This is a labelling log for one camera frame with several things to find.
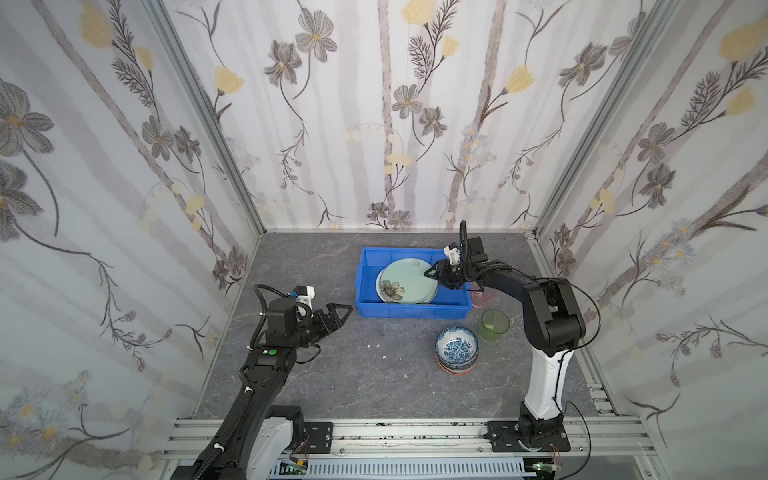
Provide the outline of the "light green ceramic plate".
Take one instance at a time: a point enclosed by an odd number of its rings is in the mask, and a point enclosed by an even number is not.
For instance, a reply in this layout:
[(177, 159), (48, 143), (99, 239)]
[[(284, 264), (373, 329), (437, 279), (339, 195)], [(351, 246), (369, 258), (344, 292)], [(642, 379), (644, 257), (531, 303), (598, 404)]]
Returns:
[(427, 304), (437, 295), (437, 281), (426, 278), (424, 272), (431, 266), (419, 258), (396, 260), (382, 275), (382, 287), (389, 301), (396, 304)]

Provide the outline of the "blue white patterned bowl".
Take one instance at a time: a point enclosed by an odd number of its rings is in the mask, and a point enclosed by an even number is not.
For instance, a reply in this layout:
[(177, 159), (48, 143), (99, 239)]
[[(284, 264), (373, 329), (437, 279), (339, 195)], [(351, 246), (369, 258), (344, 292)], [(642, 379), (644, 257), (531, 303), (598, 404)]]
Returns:
[(448, 327), (435, 340), (437, 358), (459, 367), (473, 362), (478, 355), (478, 339), (469, 329), (461, 326)]

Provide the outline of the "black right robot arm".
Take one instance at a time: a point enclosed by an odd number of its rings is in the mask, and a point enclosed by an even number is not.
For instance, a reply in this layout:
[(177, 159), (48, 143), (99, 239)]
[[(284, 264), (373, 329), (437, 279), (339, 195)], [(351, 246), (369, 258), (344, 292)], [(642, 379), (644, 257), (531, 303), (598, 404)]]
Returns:
[(522, 305), (525, 336), (533, 349), (528, 391), (518, 420), (488, 428), (496, 449), (538, 452), (570, 450), (561, 404), (564, 376), (586, 325), (572, 284), (561, 277), (535, 277), (491, 260), (479, 237), (460, 229), (459, 241), (444, 249), (446, 258), (425, 273), (439, 285), (458, 290), (467, 283), (504, 293)]

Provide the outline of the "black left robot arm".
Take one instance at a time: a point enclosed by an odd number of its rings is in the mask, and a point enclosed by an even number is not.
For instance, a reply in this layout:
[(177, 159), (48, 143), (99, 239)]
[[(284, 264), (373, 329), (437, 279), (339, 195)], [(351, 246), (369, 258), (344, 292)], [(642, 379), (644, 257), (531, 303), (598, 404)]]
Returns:
[(344, 326), (354, 308), (329, 303), (311, 310), (289, 295), (262, 304), (261, 320), (238, 372), (234, 403), (213, 438), (190, 465), (176, 467), (173, 479), (267, 479), (281, 454), (308, 444), (299, 407), (274, 401), (298, 363), (301, 349)]

